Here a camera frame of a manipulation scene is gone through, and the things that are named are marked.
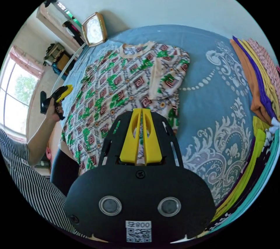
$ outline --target yellow fabric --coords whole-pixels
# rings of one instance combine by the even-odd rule
[[[279,101],[275,92],[275,88],[272,85],[270,78],[262,65],[258,55],[255,53],[255,51],[252,49],[252,47],[249,45],[249,43],[245,40],[238,40],[239,43],[243,46],[243,48],[248,52],[248,54],[251,56],[251,58],[256,63],[258,69],[260,70],[260,73],[262,75],[263,84],[265,87],[265,93],[268,96],[268,98],[271,100],[272,103],[272,109],[276,114],[276,117],[278,120],[280,120],[280,107],[279,107]]]
[[[262,131],[261,129],[257,129],[256,133],[256,141],[254,145],[254,150],[252,154],[252,158],[248,164],[248,167],[246,168],[242,178],[238,182],[238,184],[235,186],[235,188],[232,190],[231,194],[227,197],[227,199],[220,205],[220,207],[217,208],[216,214],[212,220],[215,221],[219,217],[221,217],[223,214],[225,214],[238,200],[242,192],[244,191],[251,175],[254,170],[256,159],[260,156],[262,152],[262,148],[265,144],[265,137],[266,133]]]
[[[258,129],[262,130],[263,132],[267,129],[269,129],[269,125],[265,122],[263,122],[260,118],[257,116],[253,117],[253,130],[254,130],[254,136],[257,136]]]
[[[260,129],[257,131],[256,141],[253,150],[253,156],[258,158],[262,152],[263,146],[265,144],[266,133]]]

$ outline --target window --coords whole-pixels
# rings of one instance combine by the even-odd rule
[[[1,73],[0,126],[14,137],[26,138],[28,108],[37,81],[8,57]]]

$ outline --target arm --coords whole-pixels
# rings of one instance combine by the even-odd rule
[[[63,114],[61,103],[58,107],[58,110]],[[45,120],[27,144],[29,150],[28,163],[30,165],[36,165],[43,157],[55,124],[59,120],[59,116],[55,112],[54,100],[52,98],[46,113]]]

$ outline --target bed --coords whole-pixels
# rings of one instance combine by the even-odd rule
[[[80,90],[86,66],[124,43],[148,41],[177,46],[190,55],[179,89],[177,138],[184,167],[205,180],[217,206],[246,166],[253,138],[252,95],[229,39],[187,26],[158,25],[126,30],[99,46],[86,46],[64,82],[74,86],[63,102],[64,115]]]

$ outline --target shirt sleeve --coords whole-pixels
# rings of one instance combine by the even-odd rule
[[[28,162],[29,150],[27,143],[20,143],[10,138],[2,129],[0,129],[0,141],[2,154],[8,160],[11,160],[12,156],[17,156]]]

